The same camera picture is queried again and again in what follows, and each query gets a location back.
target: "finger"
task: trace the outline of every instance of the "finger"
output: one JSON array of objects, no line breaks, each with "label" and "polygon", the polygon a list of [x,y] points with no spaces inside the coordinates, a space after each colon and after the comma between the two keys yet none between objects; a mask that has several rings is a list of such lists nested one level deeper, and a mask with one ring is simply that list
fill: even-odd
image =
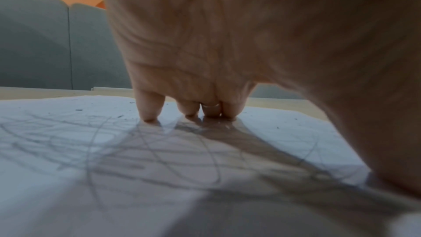
[{"label": "finger", "polygon": [[178,110],[186,116],[196,116],[200,109],[199,102],[177,100]]},{"label": "finger", "polygon": [[222,112],[222,106],[220,103],[214,106],[207,106],[202,104],[202,111],[206,117],[219,117],[219,115],[221,115]]},{"label": "finger", "polygon": [[134,94],[140,118],[145,122],[156,120],[164,106],[165,96],[142,89],[134,89]]},{"label": "finger", "polygon": [[246,105],[244,100],[241,103],[231,104],[227,102],[222,102],[222,116],[229,119],[234,119],[238,114],[240,114]]}]

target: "beige tabletop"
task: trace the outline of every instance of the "beige tabletop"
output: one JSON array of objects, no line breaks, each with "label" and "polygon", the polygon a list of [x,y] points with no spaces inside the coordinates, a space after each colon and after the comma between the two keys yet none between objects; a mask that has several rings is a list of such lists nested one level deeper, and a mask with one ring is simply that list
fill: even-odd
[{"label": "beige tabletop", "polygon": [[[55,90],[55,89],[29,89],[0,87],[0,100],[15,99],[40,99],[54,97],[77,97],[77,96],[119,96],[134,97],[131,89],[94,87],[91,91],[83,90]],[[247,106],[260,108],[276,108],[283,110],[299,111],[306,115],[327,120],[323,111],[307,100],[297,99],[272,99],[272,98],[249,98]]]}]

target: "hand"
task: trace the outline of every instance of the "hand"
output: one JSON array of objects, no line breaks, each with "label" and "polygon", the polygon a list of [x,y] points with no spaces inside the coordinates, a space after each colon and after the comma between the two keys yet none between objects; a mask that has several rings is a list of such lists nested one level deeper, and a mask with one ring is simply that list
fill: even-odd
[{"label": "hand", "polygon": [[165,96],[186,115],[203,104],[235,117],[257,83],[277,84],[323,109],[380,176],[421,193],[421,0],[105,2],[142,119]]}]

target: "skin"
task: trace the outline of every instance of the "skin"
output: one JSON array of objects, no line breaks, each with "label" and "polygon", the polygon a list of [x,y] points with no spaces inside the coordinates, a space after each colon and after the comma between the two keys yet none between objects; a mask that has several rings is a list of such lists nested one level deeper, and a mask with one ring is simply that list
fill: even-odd
[{"label": "skin", "polygon": [[302,94],[380,177],[421,195],[421,0],[105,0],[140,117],[236,117]]}]

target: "paper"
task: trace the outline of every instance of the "paper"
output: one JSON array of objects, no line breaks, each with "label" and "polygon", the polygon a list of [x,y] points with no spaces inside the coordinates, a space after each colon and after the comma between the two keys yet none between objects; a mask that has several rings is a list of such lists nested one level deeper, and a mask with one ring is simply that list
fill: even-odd
[{"label": "paper", "polygon": [[0,102],[0,236],[420,236],[419,209],[368,190],[328,123],[245,108],[159,124],[134,100]]}]

